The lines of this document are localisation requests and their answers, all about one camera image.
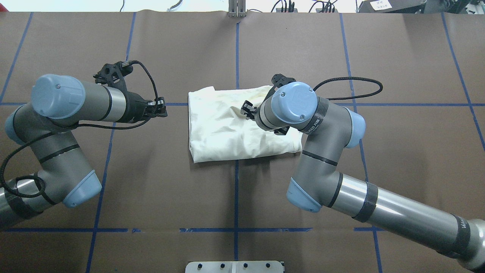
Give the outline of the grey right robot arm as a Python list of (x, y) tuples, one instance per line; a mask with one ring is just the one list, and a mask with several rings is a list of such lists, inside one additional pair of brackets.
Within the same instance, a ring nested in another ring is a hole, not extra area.
[[(484, 83), (470, 79), (424, 91), (385, 88), (359, 100), (368, 122), (362, 147), (338, 169), (468, 219), (484, 218)], [(296, 154), (237, 164), (239, 231), (219, 260), (280, 260), (287, 273), (464, 273), (459, 264), (390, 232), (286, 199)]]

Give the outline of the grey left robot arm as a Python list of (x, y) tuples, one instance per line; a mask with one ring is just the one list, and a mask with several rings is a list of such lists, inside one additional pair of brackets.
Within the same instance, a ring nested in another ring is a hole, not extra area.
[(6, 180), (1, 177), (1, 231), (63, 203), (73, 208), (96, 196), (102, 184), (72, 130), (80, 121), (146, 122), (165, 117), (163, 97), (140, 95), (67, 75), (45, 74), (31, 92), (31, 101), (7, 118), (5, 132), (30, 147), (42, 169)]

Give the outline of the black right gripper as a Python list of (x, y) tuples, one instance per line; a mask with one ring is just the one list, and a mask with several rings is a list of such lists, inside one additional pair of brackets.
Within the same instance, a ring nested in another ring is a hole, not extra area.
[(264, 131), (273, 132), (275, 135), (286, 135), (289, 131), (288, 124), (277, 118), (268, 105), (255, 107), (250, 101), (245, 100), (240, 112), (246, 120), (255, 120)]

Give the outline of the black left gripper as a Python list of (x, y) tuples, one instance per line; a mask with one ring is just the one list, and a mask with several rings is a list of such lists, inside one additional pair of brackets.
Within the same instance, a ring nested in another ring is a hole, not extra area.
[(128, 92), (127, 108), (124, 114), (125, 123), (136, 123), (152, 118), (165, 118), (168, 116), (164, 97), (154, 101), (145, 100), (139, 94)]

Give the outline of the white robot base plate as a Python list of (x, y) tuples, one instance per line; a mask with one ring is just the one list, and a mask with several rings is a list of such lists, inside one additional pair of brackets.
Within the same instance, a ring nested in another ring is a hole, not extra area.
[(186, 273), (285, 273), (285, 264), (277, 260), (193, 261)]

